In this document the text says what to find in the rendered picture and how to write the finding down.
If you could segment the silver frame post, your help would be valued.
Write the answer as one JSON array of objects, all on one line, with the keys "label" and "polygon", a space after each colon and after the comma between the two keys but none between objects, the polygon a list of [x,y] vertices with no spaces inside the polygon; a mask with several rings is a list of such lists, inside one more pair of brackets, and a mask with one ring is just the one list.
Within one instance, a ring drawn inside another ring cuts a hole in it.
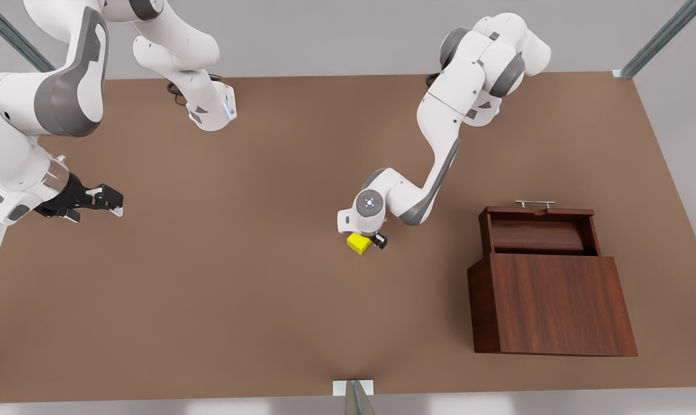
[{"label": "silver frame post", "polygon": [[643,47],[621,69],[614,69],[614,79],[632,79],[682,31],[696,16],[696,0],[686,0],[682,7],[646,42]]},{"label": "silver frame post", "polygon": [[30,63],[40,73],[49,73],[54,71],[56,67],[48,61],[48,59],[33,46],[33,44],[17,31],[6,18],[0,13],[0,37],[5,40],[16,52],[21,55],[28,63]]},{"label": "silver frame post", "polygon": [[373,380],[335,380],[332,394],[345,398],[345,415],[376,415],[369,400],[374,395]]}]

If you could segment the brown wooden drawer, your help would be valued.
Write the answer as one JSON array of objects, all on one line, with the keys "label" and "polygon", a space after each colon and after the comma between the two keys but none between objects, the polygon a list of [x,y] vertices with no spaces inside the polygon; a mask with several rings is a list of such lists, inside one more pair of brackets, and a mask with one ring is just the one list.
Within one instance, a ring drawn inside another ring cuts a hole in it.
[{"label": "brown wooden drawer", "polygon": [[479,215],[488,253],[601,256],[591,209],[487,206]]}]

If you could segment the yellow square block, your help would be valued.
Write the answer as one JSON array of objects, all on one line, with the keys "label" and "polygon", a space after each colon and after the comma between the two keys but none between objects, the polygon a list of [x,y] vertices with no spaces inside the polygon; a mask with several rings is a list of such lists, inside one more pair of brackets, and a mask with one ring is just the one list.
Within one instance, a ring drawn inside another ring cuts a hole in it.
[{"label": "yellow square block", "polygon": [[363,255],[373,245],[373,241],[361,234],[351,233],[346,238],[346,245],[358,255]]}]

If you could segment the brown wooden cabinet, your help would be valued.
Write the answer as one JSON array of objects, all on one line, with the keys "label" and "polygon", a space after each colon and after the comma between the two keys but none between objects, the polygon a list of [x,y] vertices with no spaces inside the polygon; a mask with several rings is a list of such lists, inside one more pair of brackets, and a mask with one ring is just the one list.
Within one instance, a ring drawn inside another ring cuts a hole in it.
[{"label": "brown wooden cabinet", "polygon": [[638,356],[612,257],[490,253],[467,283],[478,353]]}]

